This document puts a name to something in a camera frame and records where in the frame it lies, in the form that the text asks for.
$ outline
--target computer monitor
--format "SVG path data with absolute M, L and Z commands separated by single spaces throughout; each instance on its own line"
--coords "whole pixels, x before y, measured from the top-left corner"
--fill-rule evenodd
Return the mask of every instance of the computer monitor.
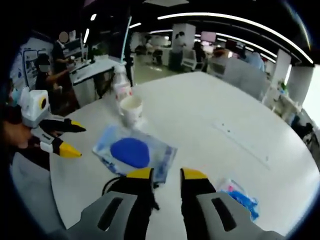
M 203 31 L 201 32 L 201 41 L 207 41 L 214 43 L 216 41 L 216 33 L 211 31 Z
M 242 42 L 239 41 L 234 41 L 231 39 L 228 39 L 225 43 L 225 48 L 232 51 L 233 53 L 240 55 L 243 52 L 245 45 Z

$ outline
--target blue sponge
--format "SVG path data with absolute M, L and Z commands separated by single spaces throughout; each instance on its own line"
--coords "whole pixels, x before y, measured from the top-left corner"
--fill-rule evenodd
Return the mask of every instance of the blue sponge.
M 147 144 L 132 137 L 113 143 L 110 152 L 115 159 L 138 169 L 145 168 L 150 162 Z

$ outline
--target paper cup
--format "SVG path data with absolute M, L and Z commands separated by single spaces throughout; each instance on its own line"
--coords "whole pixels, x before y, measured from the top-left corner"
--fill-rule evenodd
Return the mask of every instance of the paper cup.
M 142 118 L 142 100 L 138 96 L 126 96 L 120 101 L 125 126 L 133 127 Z

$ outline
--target table surface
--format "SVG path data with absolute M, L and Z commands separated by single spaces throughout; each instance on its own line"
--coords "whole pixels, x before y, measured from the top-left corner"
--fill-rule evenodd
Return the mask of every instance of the table surface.
M 87 79 L 92 78 L 94 75 L 101 74 L 112 69 L 114 66 L 120 64 L 109 58 L 108 55 L 97 56 L 95 63 L 89 64 L 88 66 L 81 68 L 74 74 L 70 74 L 70 79 L 74 85 L 77 85 Z
M 258 199 L 255 223 L 266 231 L 286 235 L 308 210 L 320 185 L 315 161 L 296 133 L 263 104 L 203 72 L 150 81 L 133 93 L 143 99 L 141 131 L 178 148 L 166 184 L 155 191 L 161 209 L 152 213 L 146 239 L 187 239 L 181 167 L 202 171 L 216 187 L 224 178 L 235 180 Z M 67 229 L 115 177 L 92 153 L 105 127 L 120 124 L 113 103 L 107 96 L 70 115 L 87 131 L 61 138 L 80 150 L 81 158 L 50 155 L 53 195 Z

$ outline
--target ceiling light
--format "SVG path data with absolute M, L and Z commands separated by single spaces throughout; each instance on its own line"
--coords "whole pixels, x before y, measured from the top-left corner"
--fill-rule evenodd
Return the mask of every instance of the ceiling light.
M 270 62 L 273 62 L 274 64 L 276 63 L 275 60 L 273 60 L 272 58 L 268 57 L 267 55 L 263 54 L 263 53 L 260 53 L 260 55 L 266 59 L 268 59 Z
M 149 34 L 159 34 L 159 33 L 168 33 L 168 32 L 173 32 L 172 29 L 167 29 L 167 30 L 157 30 L 157 31 L 151 31 Z
M 110 30 L 107 30 L 107 31 L 101 31 L 100 34 L 108 34 L 110 33 L 111 31 Z
M 136 24 L 133 24 L 133 25 L 129 26 L 129 28 L 132 29 L 132 28 L 138 27 L 140 25 L 141 25 L 141 22 L 138 22 Z
M 282 34 L 278 33 L 277 31 L 275 31 L 267 26 L 264 26 L 260 23 L 257 23 L 255 21 L 251 21 L 251 20 L 248 20 L 248 19 L 245 19 L 242 17 L 232 16 L 232 15 L 227 15 L 227 14 L 222 14 L 222 13 L 213 13 L 213 12 L 185 12 L 185 13 L 176 13 L 176 14 L 170 14 L 170 15 L 165 15 L 165 16 L 159 16 L 157 19 L 161 20 L 161 19 L 169 19 L 169 18 L 185 17 L 185 16 L 218 17 L 218 18 L 232 19 L 232 20 L 244 22 L 247 24 L 251 24 L 253 26 L 256 26 L 258 28 L 266 30 L 269 33 L 272 33 L 272 34 L 276 35 L 277 37 L 281 38 L 282 40 L 284 40 L 285 42 L 290 44 L 292 47 L 294 47 L 296 50 L 298 50 L 311 64 L 314 63 L 314 61 L 300 47 L 298 47 L 293 41 L 289 40 L 288 38 L 286 38 Z
M 260 50 L 266 52 L 267 54 L 270 54 L 271 56 L 273 56 L 273 57 L 275 57 L 275 58 L 277 57 L 277 55 L 274 54 L 273 52 L 270 52 L 269 50 L 263 48 L 262 46 L 258 46 L 257 44 L 254 44 L 254 43 L 252 43 L 252 42 L 243 40 L 243 39 L 238 38 L 238 37 L 230 36 L 230 35 L 227 35 L 227 34 L 222 34 L 222 33 L 218 33 L 218 32 L 217 32 L 216 34 L 217 34 L 218 36 L 222 36 L 222 37 L 225 37 L 225 38 L 238 40 L 238 41 L 240 41 L 240 42 L 243 42 L 244 44 L 249 44 L 249 45 L 251 45 L 251 46 L 256 47 L 257 49 L 260 49 Z
M 145 0 L 143 3 L 147 4 L 154 4 L 154 5 L 159 5 L 162 7 L 172 7 L 172 6 L 177 6 L 181 4 L 188 4 L 189 1 L 187 0 Z
M 254 49 L 253 49 L 253 48 L 248 47 L 248 46 L 246 46 L 246 47 L 245 47 L 245 49 L 247 49 L 247 50 L 249 50 L 249 51 L 251 51 L 251 52 L 253 52 L 253 51 L 254 51 Z
M 226 39 L 219 38 L 219 37 L 217 38 L 217 40 L 220 41 L 220 42 L 226 42 L 227 41 Z
M 89 36 L 89 28 L 87 28 L 85 30 L 85 35 L 84 35 L 84 39 L 83 39 L 83 43 L 85 44 L 87 42 L 88 36 Z
M 91 20 L 91 21 L 95 20 L 95 19 L 96 19 L 96 16 L 97 16 L 97 14 L 96 14 L 96 13 L 95 13 L 95 14 L 92 14 L 92 16 L 91 16 L 90 20 Z
M 289 77 L 290 77 L 291 68 L 292 68 L 292 65 L 290 64 L 289 68 L 288 68 L 288 71 L 286 72 L 285 79 L 284 79 L 284 84 L 285 85 L 287 85 L 287 83 L 288 83 L 288 80 L 289 80 Z

